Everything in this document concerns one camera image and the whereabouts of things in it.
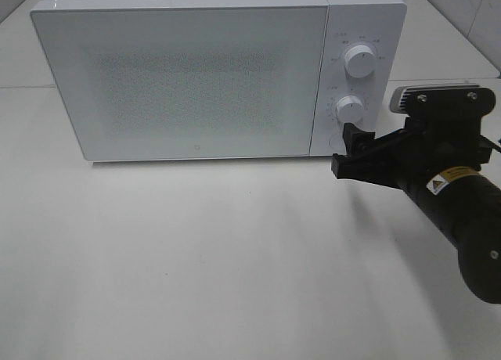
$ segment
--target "microwave door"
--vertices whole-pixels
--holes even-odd
[[[326,7],[34,13],[87,160],[306,156]]]

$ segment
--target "warning label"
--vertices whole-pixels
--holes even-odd
[[[447,185],[451,182],[457,180],[458,178],[464,178],[466,176],[478,175],[471,167],[459,166],[451,167],[440,174],[435,175],[427,184],[426,187],[434,195],[438,195]]]

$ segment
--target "microwave oven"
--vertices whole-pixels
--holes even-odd
[[[41,0],[31,11],[86,160],[345,153],[373,129],[402,0]]]

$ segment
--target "power dial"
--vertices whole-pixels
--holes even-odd
[[[336,113],[341,123],[356,123],[363,115],[362,100],[354,95],[345,96],[337,102]]]
[[[353,78],[364,78],[374,72],[376,53],[369,45],[356,44],[344,53],[344,68]]]

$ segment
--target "screw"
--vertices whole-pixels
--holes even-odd
[[[477,94],[476,92],[469,92],[469,93],[467,94],[467,98],[468,98],[469,100],[477,100],[477,98],[478,98],[478,94]]]
[[[425,94],[419,94],[417,96],[417,100],[420,101],[421,103],[425,103],[428,100],[428,97],[425,96]]]

